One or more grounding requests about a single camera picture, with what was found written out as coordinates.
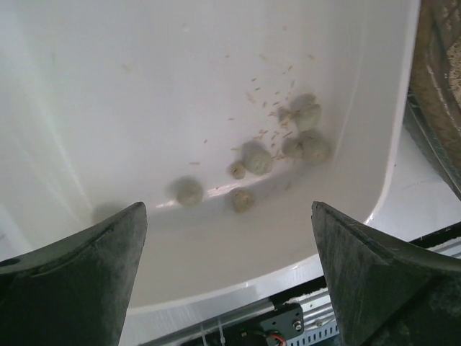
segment screw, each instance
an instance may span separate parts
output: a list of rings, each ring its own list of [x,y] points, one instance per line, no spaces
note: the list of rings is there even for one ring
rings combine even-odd
[[[293,322],[293,328],[295,328],[296,332],[300,332],[301,329],[303,328],[303,325],[301,324],[301,321],[294,321]]]

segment cable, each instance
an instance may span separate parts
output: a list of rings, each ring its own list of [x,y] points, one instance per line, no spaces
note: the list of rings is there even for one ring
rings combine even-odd
[[[276,339],[276,341],[280,342],[280,346],[287,346],[287,340],[285,340],[282,336],[278,334],[269,334],[272,339]]]

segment dust ball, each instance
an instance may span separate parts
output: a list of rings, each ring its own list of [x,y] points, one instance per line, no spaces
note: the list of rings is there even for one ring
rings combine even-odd
[[[264,175],[272,171],[274,163],[270,153],[262,148],[253,147],[245,153],[243,165],[255,175]]]
[[[245,213],[254,204],[254,195],[246,190],[234,189],[229,192],[232,199],[232,206],[236,213]]]
[[[299,139],[288,138],[283,143],[282,152],[286,157],[291,157],[292,159],[302,159],[303,143]]]
[[[322,115],[321,106],[318,103],[303,107],[295,117],[295,124],[300,132],[312,130],[317,126]]]
[[[184,207],[193,207],[202,202],[203,188],[198,182],[184,182],[179,187],[176,199]]]
[[[241,162],[236,162],[230,166],[230,173],[236,179],[243,179],[246,173],[245,166]]]
[[[301,142],[303,159],[313,164],[320,164],[330,156],[331,149],[327,141],[321,137],[308,136]]]

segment wire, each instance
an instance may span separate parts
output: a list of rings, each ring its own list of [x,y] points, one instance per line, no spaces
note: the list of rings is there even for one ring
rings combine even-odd
[[[281,337],[280,335],[277,335],[277,334],[269,334],[269,336],[272,338],[272,339],[276,339],[276,341],[280,342],[280,345],[281,346],[287,346],[287,340],[285,340],[283,337]]]
[[[252,335],[259,335],[261,337],[267,337],[267,334],[264,332],[261,332],[259,330],[243,330],[242,332],[245,332],[247,334],[252,334]]]

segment red wire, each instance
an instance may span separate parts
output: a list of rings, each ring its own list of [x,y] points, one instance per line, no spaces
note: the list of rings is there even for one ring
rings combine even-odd
[[[285,339],[277,334],[270,334],[269,335],[272,339],[276,339],[278,342],[281,343],[282,346],[287,346],[287,342]]]

